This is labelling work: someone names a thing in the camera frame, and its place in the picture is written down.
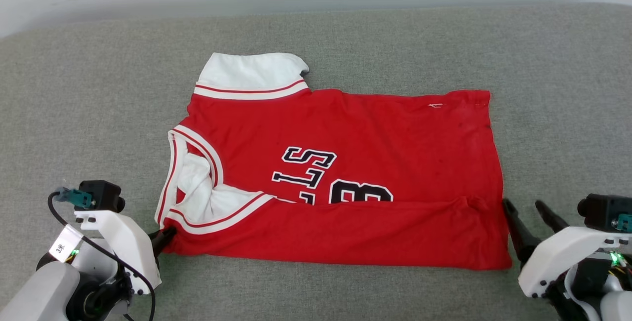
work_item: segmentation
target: basketball jersey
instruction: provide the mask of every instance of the basketball jersey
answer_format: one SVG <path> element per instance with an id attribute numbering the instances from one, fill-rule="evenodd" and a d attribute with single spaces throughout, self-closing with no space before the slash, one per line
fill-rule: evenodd
<path id="1" fill-rule="evenodd" d="M 169 132 L 169 250 L 298 262 L 511 265 L 488 91 L 311 91 L 287 53 L 214 53 Z"/>

